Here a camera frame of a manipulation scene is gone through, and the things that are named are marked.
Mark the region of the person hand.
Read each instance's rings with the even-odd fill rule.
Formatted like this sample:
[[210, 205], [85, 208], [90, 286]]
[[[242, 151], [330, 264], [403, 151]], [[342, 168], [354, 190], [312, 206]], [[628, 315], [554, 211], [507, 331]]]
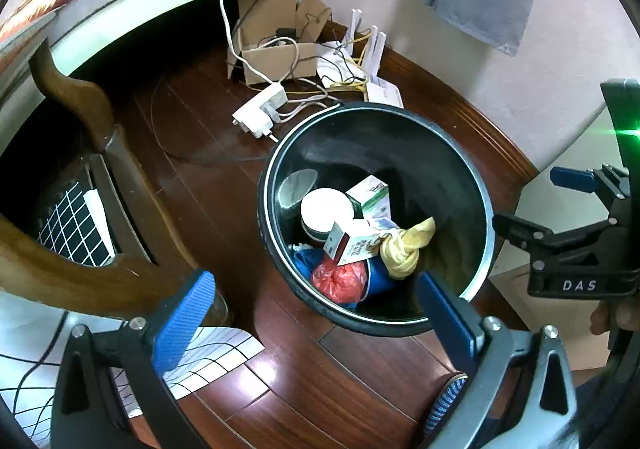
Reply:
[[590, 316], [590, 331], [601, 335], [610, 331], [613, 325], [622, 330], [640, 331], [640, 299], [629, 297], [617, 304], [600, 302]]

